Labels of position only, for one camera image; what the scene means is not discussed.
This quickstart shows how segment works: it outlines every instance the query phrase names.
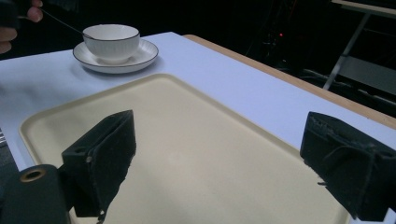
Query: plastic tray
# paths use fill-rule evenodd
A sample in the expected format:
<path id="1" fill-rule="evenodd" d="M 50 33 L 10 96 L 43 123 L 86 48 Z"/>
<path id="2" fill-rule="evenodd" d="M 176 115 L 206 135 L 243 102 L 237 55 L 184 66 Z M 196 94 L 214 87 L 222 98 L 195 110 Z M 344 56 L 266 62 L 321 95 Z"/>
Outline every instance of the plastic tray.
<path id="1" fill-rule="evenodd" d="M 97 122 L 131 108 L 136 155 L 106 223 L 348 223 L 296 148 L 171 75 L 40 112 L 21 136 L 37 164 L 59 167 Z"/>

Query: finger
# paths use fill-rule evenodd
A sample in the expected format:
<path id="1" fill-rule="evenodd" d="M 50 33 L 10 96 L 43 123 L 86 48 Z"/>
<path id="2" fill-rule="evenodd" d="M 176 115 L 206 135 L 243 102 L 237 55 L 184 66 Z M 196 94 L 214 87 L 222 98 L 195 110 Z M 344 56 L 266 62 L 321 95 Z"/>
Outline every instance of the finger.
<path id="1" fill-rule="evenodd" d="M 32 7 L 43 7 L 43 2 L 41 0 L 32 0 Z"/>
<path id="2" fill-rule="evenodd" d="M 11 44 L 9 42 L 0 42 L 0 53 L 6 53 L 11 50 Z"/>
<path id="3" fill-rule="evenodd" d="M 17 30 L 8 27 L 0 27 L 0 42 L 10 41 L 17 37 Z"/>
<path id="4" fill-rule="evenodd" d="M 43 12 L 38 7 L 31 7 L 27 11 L 27 18 L 34 22 L 41 21 L 43 19 Z"/>

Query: wooden table edge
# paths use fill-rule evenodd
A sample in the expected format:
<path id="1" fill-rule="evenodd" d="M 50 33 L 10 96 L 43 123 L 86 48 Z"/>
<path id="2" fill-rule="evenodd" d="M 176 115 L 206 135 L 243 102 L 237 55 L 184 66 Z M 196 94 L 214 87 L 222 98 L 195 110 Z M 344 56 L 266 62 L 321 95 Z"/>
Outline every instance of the wooden table edge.
<path id="1" fill-rule="evenodd" d="M 276 70 L 273 67 L 265 65 L 263 63 L 259 63 L 257 61 L 254 61 L 244 55 L 241 55 L 241 54 L 236 53 L 232 50 L 229 50 L 222 46 L 219 46 L 215 43 L 207 41 L 197 35 L 183 35 L 183 36 L 188 38 L 189 40 L 192 40 L 192 41 L 202 45 L 202 46 L 205 46 L 209 49 L 213 49 L 214 51 L 219 52 L 223 55 L 226 55 L 230 58 L 233 58 L 241 63 L 244 63 L 246 65 L 253 67 L 253 68 L 261 70 L 268 75 L 279 78 L 279 79 L 286 81 L 289 84 L 294 85 L 302 90 L 309 91 L 309 92 L 315 94 L 316 96 L 319 96 L 319 97 L 321 97 L 325 100 L 328 100 L 334 104 L 340 105 L 348 110 L 351 110 L 357 114 L 360 114 L 360 115 L 366 117 L 367 119 L 372 119 L 376 122 L 379 122 L 381 124 L 384 124 L 384 125 L 392 128 L 392 129 L 396 129 L 396 119 L 391 116 L 388 116 L 386 114 L 383 114 L 381 112 L 373 110 L 372 108 L 369 108 L 365 105 L 361 105 L 354 101 L 348 100 L 347 98 L 337 95 L 333 92 L 323 90 L 322 88 L 319 88 L 319 87 L 312 85 L 308 82 L 305 82 L 303 80 L 300 80 L 297 77 L 290 76 L 286 73 Z"/>

